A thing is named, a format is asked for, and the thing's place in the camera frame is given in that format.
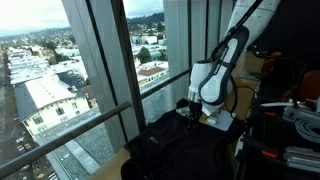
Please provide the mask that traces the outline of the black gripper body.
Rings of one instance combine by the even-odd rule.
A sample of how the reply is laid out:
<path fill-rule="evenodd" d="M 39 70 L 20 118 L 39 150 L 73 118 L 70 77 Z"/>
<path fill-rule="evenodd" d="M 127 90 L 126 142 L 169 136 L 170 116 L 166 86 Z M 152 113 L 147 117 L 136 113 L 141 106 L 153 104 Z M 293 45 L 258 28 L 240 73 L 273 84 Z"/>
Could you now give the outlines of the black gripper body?
<path fill-rule="evenodd" d="M 189 102 L 189 118 L 198 121 L 202 114 L 202 104 L 193 101 Z"/>

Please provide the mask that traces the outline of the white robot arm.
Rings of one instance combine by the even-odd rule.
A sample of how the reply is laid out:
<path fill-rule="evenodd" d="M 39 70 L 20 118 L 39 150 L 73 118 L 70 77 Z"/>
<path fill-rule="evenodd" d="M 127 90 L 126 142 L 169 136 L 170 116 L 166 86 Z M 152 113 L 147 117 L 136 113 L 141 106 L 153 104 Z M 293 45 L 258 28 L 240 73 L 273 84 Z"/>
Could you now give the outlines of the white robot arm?
<path fill-rule="evenodd" d="M 220 107 L 234 89 L 232 71 L 241 53 L 264 31 L 281 0 L 237 0 L 222 41 L 210 57 L 191 71 L 188 99 L 193 119 L 207 116 L 205 124 L 227 131 L 233 122 Z"/>

